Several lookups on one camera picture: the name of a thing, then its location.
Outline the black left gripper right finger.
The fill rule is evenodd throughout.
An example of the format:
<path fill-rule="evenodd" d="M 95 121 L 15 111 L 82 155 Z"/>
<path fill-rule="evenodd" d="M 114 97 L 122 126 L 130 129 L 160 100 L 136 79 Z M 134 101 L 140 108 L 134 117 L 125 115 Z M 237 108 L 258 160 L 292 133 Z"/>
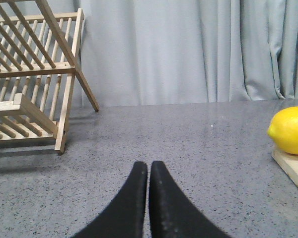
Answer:
<path fill-rule="evenodd" d="M 153 238 L 229 237 L 191 203 L 162 161 L 151 165 L 149 219 Z"/>

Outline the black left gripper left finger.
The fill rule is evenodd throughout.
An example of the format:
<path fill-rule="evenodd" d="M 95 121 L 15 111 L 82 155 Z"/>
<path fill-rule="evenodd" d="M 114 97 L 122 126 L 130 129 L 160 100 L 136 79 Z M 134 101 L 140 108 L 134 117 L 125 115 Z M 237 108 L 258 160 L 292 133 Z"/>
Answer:
<path fill-rule="evenodd" d="M 148 168 L 136 161 L 113 200 L 75 238 L 141 238 L 146 209 Z"/>

